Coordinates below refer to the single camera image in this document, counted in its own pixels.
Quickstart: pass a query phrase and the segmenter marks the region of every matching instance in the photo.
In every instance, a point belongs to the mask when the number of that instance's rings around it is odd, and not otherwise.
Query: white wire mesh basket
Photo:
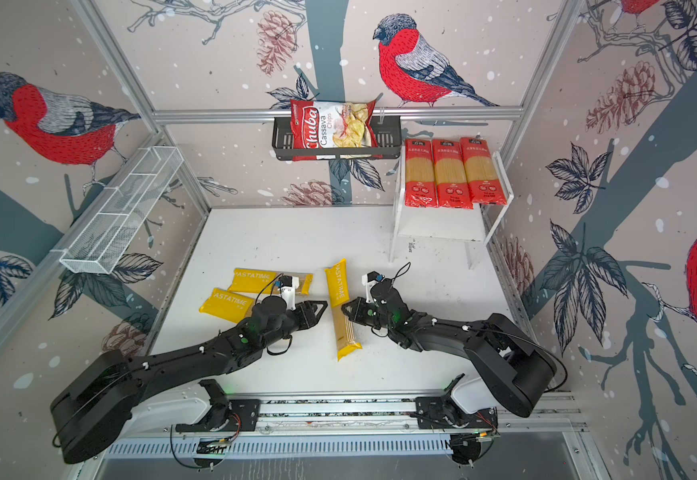
[[[78,274],[110,274],[183,162],[175,147],[150,147],[60,262]]]

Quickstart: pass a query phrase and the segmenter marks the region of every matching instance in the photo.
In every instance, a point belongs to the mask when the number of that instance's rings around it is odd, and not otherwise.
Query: red pasta package
[[[501,181],[497,179],[488,142],[480,138],[462,138],[461,150],[471,201],[477,204],[506,205],[506,195]]]
[[[290,101],[293,148],[377,147],[370,128],[375,101],[367,104],[337,101]],[[341,155],[341,158],[366,158],[367,155]],[[293,160],[329,160],[334,155],[295,157]]]
[[[439,206],[473,210],[461,159],[461,146],[457,141],[436,139],[431,141],[431,145]]]
[[[428,140],[405,140],[405,205],[438,206]]]

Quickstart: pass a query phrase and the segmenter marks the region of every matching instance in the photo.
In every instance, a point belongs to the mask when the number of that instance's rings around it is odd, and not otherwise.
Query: black basket
[[[386,115],[383,123],[381,118],[373,115],[370,118],[370,127],[375,133],[378,147],[361,148],[293,148],[293,136],[290,129],[290,117],[274,118],[274,135],[271,145],[279,160],[292,160],[294,157],[313,157],[315,155],[334,155],[340,159],[341,155],[366,155],[370,160],[396,159],[401,154],[401,121],[397,116]]]

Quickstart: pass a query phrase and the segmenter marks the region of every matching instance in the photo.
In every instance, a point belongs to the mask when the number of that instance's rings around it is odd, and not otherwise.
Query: white tabletop
[[[216,209],[200,236],[152,353],[195,345],[234,324],[199,308],[214,287],[226,288],[235,268],[314,273],[311,295],[328,300],[324,268],[345,258],[349,291],[364,296],[361,276],[377,270],[393,276],[412,310],[450,320],[484,320],[492,312],[510,316],[489,256],[469,270],[465,245],[452,240],[398,242],[389,264],[391,206]],[[332,313],[328,308],[310,330],[295,332],[281,356],[263,354],[252,365],[218,377],[228,393],[420,392],[443,389],[460,373],[474,371],[469,360],[442,352],[402,350],[368,327],[354,326],[363,349],[337,360]],[[282,350],[280,342],[272,350]]]

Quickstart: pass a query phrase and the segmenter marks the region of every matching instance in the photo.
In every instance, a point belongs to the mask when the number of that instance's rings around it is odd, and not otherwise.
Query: gray floor
[[[173,459],[111,460],[99,480],[472,480],[476,478],[577,479],[561,433],[506,433],[475,467],[449,456],[363,456],[226,460],[214,472],[191,471]]]

